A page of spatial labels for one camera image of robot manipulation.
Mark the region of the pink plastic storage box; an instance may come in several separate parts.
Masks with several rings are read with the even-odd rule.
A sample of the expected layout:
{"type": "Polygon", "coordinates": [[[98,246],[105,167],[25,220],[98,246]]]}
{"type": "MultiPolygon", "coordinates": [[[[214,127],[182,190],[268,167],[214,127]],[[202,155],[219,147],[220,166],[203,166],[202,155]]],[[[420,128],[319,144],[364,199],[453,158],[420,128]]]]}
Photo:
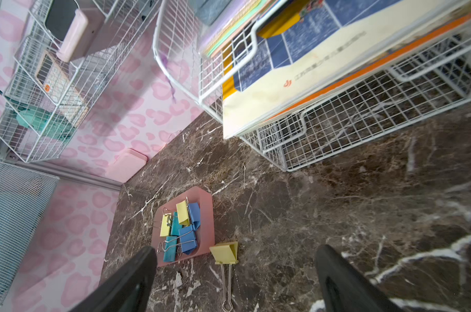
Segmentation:
{"type": "Polygon", "coordinates": [[[215,230],[213,220],[213,198],[209,192],[206,192],[200,187],[191,187],[187,191],[181,193],[177,197],[168,201],[166,204],[161,205],[155,209],[153,218],[153,232],[151,239],[151,246],[156,249],[158,257],[158,266],[164,267],[179,261],[194,258],[208,254],[210,247],[215,245],[215,230]],[[182,254],[177,256],[173,262],[167,263],[163,260],[163,252],[160,252],[160,243],[164,242],[165,237],[160,237],[160,226],[163,218],[163,211],[176,211],[176,204],[182,200],[188,199],[189,202],[195,202],[200,205],[200,227],[196,230],[196,238],[198,247],[190,253],[190,255],[182,254]]]}

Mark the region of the teal binder clip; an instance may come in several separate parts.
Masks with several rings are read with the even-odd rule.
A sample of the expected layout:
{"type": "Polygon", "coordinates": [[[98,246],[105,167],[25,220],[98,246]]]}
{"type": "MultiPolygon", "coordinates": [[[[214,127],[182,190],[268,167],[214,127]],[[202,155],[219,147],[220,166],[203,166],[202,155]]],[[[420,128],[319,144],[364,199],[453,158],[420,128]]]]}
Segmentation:
{"type": "Polygon", "coordinates": [[[172,263],[176,260],[177,255],[177,236],[168,236],[163,244],[163,261],[172,263]]]}
{"type": "Polygon", "coordinates": [[[180,230],[183,228],[183,226],[179,223],[178,221],[178,213],[174,212],[173,214],[173,219],[171,221],[171,232],[170,236],[180,236],[180,230]]]}

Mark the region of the blue binder clip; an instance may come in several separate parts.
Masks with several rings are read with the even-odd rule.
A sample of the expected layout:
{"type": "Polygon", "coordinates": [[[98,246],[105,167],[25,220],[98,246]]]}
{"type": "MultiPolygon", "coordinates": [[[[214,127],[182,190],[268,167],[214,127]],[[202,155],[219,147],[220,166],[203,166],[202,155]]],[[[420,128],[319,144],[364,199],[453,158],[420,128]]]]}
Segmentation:
{"type": "Polygon", "coordinates": [[[196,231],[200,227],[200,222],[201,222],[199,204],[198,203],[188,204],[188,211],[191,218],[191,225],[193,226],[193,230],[196,231]]]}
{"type": "Polygon", "coordinates": [[[168,236],[160,245],[162,252],[168,252],[173,248],[179,248],[180,253],[190,254],[197,249],[198,242],[196,231],[193,225],[184,227],[179,230],[179,235],[168,236]]]}

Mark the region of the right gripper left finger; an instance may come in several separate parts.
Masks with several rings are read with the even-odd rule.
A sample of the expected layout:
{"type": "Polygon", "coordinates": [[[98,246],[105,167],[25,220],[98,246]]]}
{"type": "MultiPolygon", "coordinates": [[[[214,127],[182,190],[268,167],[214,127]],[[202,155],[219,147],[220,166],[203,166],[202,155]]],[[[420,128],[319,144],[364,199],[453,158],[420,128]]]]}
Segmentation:
{"type": "Polygon", "coordinates": [[[146,311],[157,270],[156,250],[145,246],[73,311],[146,311]]]}

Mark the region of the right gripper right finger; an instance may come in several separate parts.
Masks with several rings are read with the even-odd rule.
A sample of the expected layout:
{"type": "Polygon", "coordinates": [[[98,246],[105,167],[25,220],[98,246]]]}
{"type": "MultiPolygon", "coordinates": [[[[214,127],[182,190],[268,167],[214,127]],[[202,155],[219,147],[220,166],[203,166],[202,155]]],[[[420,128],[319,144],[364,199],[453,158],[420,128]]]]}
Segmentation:
{"type": "Polygon", "coordinates": [[[321,245],[314,260],[327,311],[401,311],[340,253],[321,245]]]}

